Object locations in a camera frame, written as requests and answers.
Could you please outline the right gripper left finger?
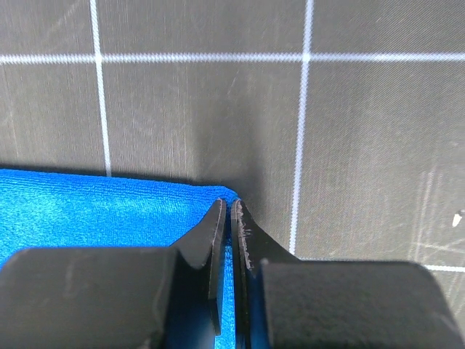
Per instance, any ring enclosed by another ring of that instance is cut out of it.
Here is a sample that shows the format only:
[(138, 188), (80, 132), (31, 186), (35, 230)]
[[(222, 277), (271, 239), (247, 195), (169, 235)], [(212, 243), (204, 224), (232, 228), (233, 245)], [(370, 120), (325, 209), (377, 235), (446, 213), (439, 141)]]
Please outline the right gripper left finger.
[(174, 242), (187, 264), (206, 273), (201, 281), (214, 333), (221, 334), (226, 201), (218, 198), (201, 221)]

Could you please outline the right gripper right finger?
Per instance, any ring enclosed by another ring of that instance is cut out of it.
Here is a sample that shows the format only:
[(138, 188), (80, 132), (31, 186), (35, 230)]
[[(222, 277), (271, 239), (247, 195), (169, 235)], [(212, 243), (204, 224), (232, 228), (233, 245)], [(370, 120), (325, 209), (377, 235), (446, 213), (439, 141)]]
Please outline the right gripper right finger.
[(254, 221), (244, 201), (233, 202), (231, 213), (232, 266), (235, 298), (236, 348), (269, 348), (262, 265), (298, 263)]

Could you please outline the blue towel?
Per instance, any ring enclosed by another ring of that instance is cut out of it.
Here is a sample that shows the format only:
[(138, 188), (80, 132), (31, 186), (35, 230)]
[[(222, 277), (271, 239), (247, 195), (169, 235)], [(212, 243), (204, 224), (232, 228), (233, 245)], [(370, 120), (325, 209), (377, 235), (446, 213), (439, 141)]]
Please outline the blue towel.
[(1, 264), (20, 250), (168, 246), (215, 200), (239, 198), (218, 185), (1, 171)]

